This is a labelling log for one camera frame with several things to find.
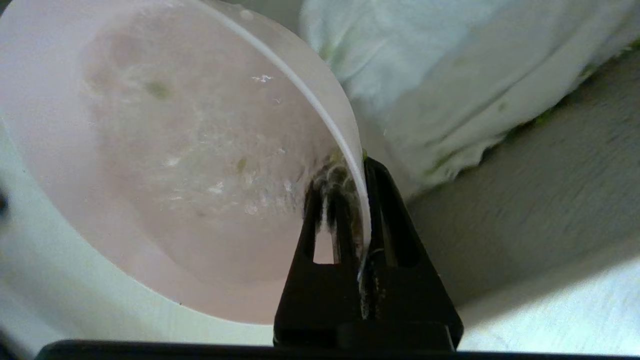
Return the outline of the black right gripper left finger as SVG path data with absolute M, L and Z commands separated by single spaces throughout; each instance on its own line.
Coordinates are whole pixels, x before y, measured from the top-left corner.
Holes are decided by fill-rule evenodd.
M 339 328 L 361 319 L 358 260 L 350 206 L 336 187 L 311 182 L 302 228 L 273 323 L 275 347 L 334 347 Z M 314 262 L 318 233 L 326 224 L 337 262 Z

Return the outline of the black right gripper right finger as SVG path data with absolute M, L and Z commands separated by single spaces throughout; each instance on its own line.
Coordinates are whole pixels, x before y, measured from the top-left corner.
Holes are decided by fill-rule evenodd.
M 371 242 L 365 280 L 366 325 L 382 333 L 379 344 L 454 351 L 464 325 L 416 231 L 390 171 L 365 160 Z

